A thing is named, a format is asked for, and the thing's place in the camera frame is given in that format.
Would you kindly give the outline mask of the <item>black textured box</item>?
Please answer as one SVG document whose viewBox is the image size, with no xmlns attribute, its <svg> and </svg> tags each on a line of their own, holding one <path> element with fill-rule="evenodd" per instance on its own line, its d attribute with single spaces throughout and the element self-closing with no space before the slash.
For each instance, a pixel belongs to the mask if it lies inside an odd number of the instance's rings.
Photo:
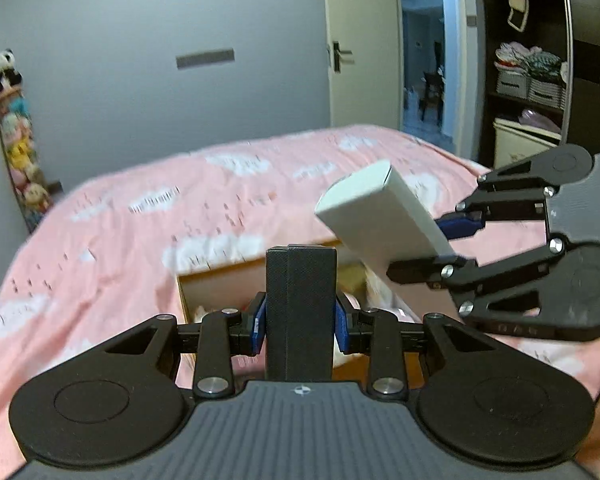
<svg viewBox="0 0 600 480">
<path fill-rule="evenodd" d="M 277 246 L 266 253 L 266 378 L 332 378 L 337 252 L 325 246 Z"/>
</svg>

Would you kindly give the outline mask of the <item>plain white box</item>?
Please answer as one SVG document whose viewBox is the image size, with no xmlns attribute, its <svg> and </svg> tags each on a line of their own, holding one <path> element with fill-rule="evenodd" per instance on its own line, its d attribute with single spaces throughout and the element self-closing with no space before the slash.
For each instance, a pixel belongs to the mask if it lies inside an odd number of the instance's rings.
<svg viewBox="0 0 600 480">
<path fill-rule="evenodd" d="M 386 273 L 395 261 L 454 254 L 434 218 L 387 159 L 334 183 L 314 214 L 376 273 Z"/>
</svg>

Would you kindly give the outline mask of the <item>orange cardboard storage box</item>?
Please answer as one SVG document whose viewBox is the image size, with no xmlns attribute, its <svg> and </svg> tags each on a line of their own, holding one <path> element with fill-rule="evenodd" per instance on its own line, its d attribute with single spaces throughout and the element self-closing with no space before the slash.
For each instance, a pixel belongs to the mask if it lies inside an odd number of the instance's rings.
<svg viewBox="0 0 600 480">
<path fill-rule="evenodd" d="M 233 356 L 265 355 L 266 384 L 296 398 L 321 387 L 335 388 L 334 352 L 367 356 L 363 396 L 384 402 L 410 395 L 404 352 L 422 348 L 424 329 L 402 323 L 391 312 L 352 306 L 337 289 L 337 252 L 325 246 L 268 250 L 265 290 L 247 310 L 223 308 L 181 329 L 196 353 L 193 393 L 199 399 L 235 396 Z"/>
</svg>

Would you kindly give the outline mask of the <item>white storage bin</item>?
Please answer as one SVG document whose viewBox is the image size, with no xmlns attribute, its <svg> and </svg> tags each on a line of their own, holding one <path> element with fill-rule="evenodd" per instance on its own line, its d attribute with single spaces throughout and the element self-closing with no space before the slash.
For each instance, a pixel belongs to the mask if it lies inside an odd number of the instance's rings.
<svg viewBox="0 0 600 480">
<path fill-rule="evenodd" d="M 562 140 L 559 133 L 542 128 L 521 125 L 503 118 L 495 118 L 494 167 L 500 168 L 519 162 L 557 146 Z"/>
</svg>

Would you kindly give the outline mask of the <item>pink cloud-print bedsheet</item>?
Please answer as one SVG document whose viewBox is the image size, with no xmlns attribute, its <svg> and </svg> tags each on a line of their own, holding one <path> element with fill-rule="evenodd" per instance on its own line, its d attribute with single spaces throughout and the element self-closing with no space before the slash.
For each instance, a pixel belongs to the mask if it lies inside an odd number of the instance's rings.
<svg viewBox="0 0 600 480">
<path fill-rule="evenodd" d="M 180 314 L 181 275 L 327 240 L 317 200 L 381 159 L 433 214 L 482 173 L 414 136 L 355 126 L 178 154 L 67 195 L 18 250 L 0 290 L 0 479 L 23 463 L 7 405 L 27 379 L 151 315 Z"/>
</svg>

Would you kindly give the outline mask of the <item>grey storage baskets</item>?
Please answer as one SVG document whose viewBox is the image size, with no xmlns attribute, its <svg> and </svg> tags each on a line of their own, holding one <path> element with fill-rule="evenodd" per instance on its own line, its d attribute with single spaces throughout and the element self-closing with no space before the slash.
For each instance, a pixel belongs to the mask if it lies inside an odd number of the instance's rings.
<svg viewBox="0 0 600 480">
<path fill-rule="evenodd" d="M 562 84 L 539 80 L 516 70 L 498 72 L 496 92 L 560 110 L 566 105 L 566 90 Z"/>
</svg>

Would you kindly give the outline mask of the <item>folded clothes pile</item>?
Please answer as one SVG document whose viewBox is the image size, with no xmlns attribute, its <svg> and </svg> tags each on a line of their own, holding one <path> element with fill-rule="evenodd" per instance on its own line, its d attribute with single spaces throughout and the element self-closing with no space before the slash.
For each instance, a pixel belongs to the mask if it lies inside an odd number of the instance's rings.
<svg viewBox="0 0 600 480">
<path fill-rule="evenodd" d="M 527 48 L 519 42 L 503 42 L 495 50 L 498 70 L 516 70 L 546 81 L 566 81 L 568 63 L 540 47 Z"/>
</svg>

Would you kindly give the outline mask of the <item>wardrobe shelf unit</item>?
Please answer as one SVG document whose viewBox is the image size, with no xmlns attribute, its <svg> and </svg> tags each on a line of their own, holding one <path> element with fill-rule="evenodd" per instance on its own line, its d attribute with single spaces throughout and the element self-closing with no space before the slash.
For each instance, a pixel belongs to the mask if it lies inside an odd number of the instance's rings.
<svg viewBox="0 0 600 480">
<path fill-rule="evenodd" d="M 600 0 L 482 0 L 486 102 L 478 159 L 560 142 L 600 153 Z"/>
</svg>

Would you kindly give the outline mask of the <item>cream door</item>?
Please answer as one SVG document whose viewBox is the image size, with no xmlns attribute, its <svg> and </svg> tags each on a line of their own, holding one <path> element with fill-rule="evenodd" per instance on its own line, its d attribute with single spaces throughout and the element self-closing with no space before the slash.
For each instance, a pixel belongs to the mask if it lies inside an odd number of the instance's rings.
<svg viewBox="0 0 600 480">
<path fill-rule="evenodd" d="M 403 114 L 400 0 L 325 0 L 329 54 L 330 124 L 398 130 Z M 351 50 L 355 63 L 332 70 L 332 43 Z"/>
</svg>

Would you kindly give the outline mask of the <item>clear tube of plush toys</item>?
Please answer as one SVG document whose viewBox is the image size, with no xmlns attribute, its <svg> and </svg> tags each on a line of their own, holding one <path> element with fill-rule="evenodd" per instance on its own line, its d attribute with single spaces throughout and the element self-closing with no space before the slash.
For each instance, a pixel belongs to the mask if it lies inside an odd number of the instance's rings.
<svg viewBox="0 0 600 480">
<path fill-rule="evenodd" d="M 18 207 L 33 233 L 53 200 L 38 164 L 32 120 L 20 86 L 0 93 L 0 140 Z"/>
</svg>

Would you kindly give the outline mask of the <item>panda plush toy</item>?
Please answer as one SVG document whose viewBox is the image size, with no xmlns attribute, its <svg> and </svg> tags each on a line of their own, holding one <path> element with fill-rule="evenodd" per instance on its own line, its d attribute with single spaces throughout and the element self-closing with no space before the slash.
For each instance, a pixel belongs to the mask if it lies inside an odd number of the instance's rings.
<svg viewBox="0 0 600 480">
<path fill-rule="evenodd" d="M 12 49 L 0 52 L 0 93 L 12 87 L 20 86 L 22 76 L 16 69 L 16 59 Z"/>
</svg>

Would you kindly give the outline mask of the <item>grey wall switch panel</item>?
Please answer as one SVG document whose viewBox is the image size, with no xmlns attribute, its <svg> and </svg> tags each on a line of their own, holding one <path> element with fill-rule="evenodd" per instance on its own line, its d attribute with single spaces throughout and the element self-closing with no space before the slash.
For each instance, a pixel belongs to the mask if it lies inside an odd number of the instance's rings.
<svg viewBox="0 0 600 480">
<path fill-rule="evenodd" d="M 189 70 L 190 68 L 230 63 L 235 61 L 233 49 L 210 50 L 196 53 L 183 54 L 175 59 L 178 70 Z"/>
</svg>

